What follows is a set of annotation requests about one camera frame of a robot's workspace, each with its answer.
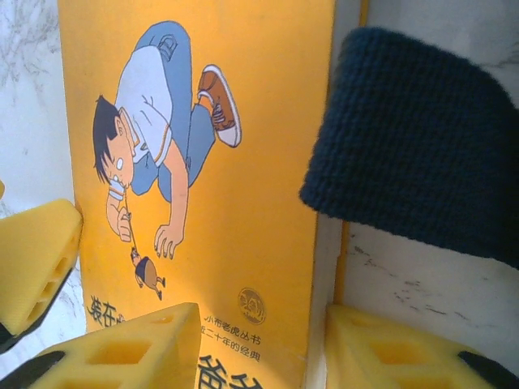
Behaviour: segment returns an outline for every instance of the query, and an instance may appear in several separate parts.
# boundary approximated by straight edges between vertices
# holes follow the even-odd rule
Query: book
[[[324,385],[342,223],[298,192],[334,6],[58,1],[89,332],[195,302],[198,388]]]

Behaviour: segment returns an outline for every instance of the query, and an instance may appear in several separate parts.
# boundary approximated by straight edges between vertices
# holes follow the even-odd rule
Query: orange sneaker
[[[211,101],[212,126],[218,138],[231,147],[237,147],[242,141],[238,110],[229,85],[218,66],[208,65],[202,71],[198,98],[202,96]]]

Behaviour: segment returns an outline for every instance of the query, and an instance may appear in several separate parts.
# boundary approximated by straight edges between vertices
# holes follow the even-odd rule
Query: black rubber edge
[[[66,274],[65,276],[65,279],[63,280],[63,282],[59,285],[58,287],[58,290],[56,291],[56,293],[53,295],[52,297],[52,300],[50,301],[49,305],[47,306],[47,308],[45,308],[45,311],[43,312],[43,314],[40,315],[40,317],[34,321],[33,324],[31,324],[31,326],[25,330],[24,332],[22,332],[21,334],[17,335],[17,336],[13,336],[4,326],[3,324],[0,323],[0,354],[4,354],[6,353],[7,351],[11,350],[13,347],[16,346],[16,344],[18,342],[20,342],[20,340],[24,337],[24,336],[27,336],[28,334],[34,332],[42,323],[43,321],[45,320],[45,317],[47,316],[47,314],[49,313],[50,309],[52,308],[52,306],[54,305],[54,302],[56,301],[56,299],[58,298],[58,295],[59,293],[62,291],[63,289],[63,286],[65,286],[65,283],[67,282],[67,280],[69,279],[69,277],[71,276],[71,273],[72,271],[74,270],[74,267],[72,267],[68,273]]]
[[[25,362],[0,381],[0,389],[28,389],[55,367],[65,355],[63,351],[53,351]]]
[[[518,389],[519,378],[498,362],[483,355],[462,351],[457,354],[473,371],[495,389]]]

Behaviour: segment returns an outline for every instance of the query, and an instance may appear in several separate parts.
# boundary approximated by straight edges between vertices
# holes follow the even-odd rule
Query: black hair
[[[112,140],[117,135],[115,118],[119,116],[119,112],[103,95],[99,96],[96,103],[93,124],[94,155],[96,157],[94,168],[96,168],[99,179],[102,182],[107,182],[109,178],[105,171],[105,162],[106,157],[111,158],[108,140]]]

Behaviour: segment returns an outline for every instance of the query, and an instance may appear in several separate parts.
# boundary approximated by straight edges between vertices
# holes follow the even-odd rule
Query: cartoon boy's head
[[[131,248],[130,256],[131,256],[131,261],[133,262],[134,266],[137,266],[139,264],[141,258],[135,247]]]
[[[130,123],[103,96],[97,100],[93,142],[94,167],[99,179],[114,180],[127,188],[133,178],[134,142]]]

